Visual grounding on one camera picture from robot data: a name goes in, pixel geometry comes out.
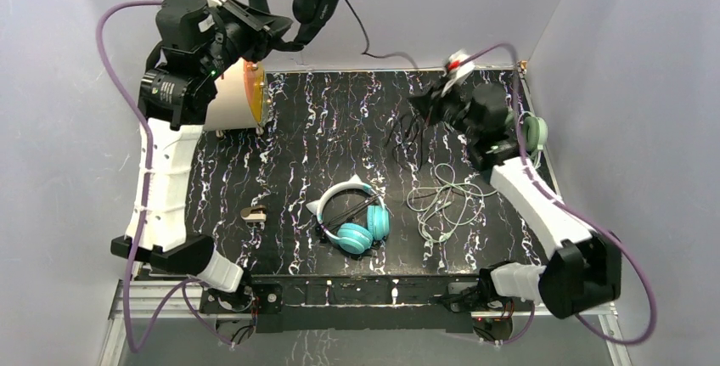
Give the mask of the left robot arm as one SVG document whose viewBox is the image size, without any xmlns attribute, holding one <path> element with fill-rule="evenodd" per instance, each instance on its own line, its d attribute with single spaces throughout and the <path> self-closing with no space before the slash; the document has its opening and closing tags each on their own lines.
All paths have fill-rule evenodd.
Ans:
<svg viewBox="0 0 720 366">
<path fill-rule="evenodd" d="M 136 199 L 127 230 L 111 241 L 110 251 L 196 279 L 221 291 L 230 310 L 243 312 L 254 298 L 244 269 L 210 236 L 186 228 L 189 173 L 221 75 L 240 60 L 265 59 L 292 22 L 238 0 L 163 0 L 155 24 L 160 41 L 138 96 L 127 98 L 141 127 Z"/>
</svg>

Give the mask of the teal cat-ear headphones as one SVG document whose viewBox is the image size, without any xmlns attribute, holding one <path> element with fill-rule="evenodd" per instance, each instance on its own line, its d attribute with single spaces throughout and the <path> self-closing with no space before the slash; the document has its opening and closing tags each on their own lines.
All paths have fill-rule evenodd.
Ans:
<svg viewBox="0 0 720 366">
<path fill-rule="evenodd" d="M 335 196 L 349 191 L 363 194 L 363 201 L 334 217 L 327 217 L 324 214 L 327 204 Z M 357 174 L 332 185 L 318 200 L 309 202 L 306 208 L 315 217 L 321 240 L 351 256 L 363 256 L 376 244 L 387 239 L 391 232 L 390 212 L 382 195 Z"/>
</svg>

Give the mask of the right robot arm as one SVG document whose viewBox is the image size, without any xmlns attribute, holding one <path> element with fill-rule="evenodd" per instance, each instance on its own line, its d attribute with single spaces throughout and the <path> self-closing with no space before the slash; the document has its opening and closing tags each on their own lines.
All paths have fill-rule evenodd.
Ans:
<svg viewBox="0 0 720 366">
<path fill-rule="evenodd" d="M 556 318 L 568 318 L 617 299 L 619 248 L 561 209 L 554 191 L 521 157 L 504 89 L 485 84 L 468 97 L 458 86 L 446 95 L 440 91 L 433 85 L 409 102 L 427 124 L 445 123 L 467 138 L 472 166 L 526 221 L 548 258 L 544 265 L 500 262 L 481 269 L 480 303 L 498 310 L 511 297 L 521 298 L 543 303 Z"/>
</svg>

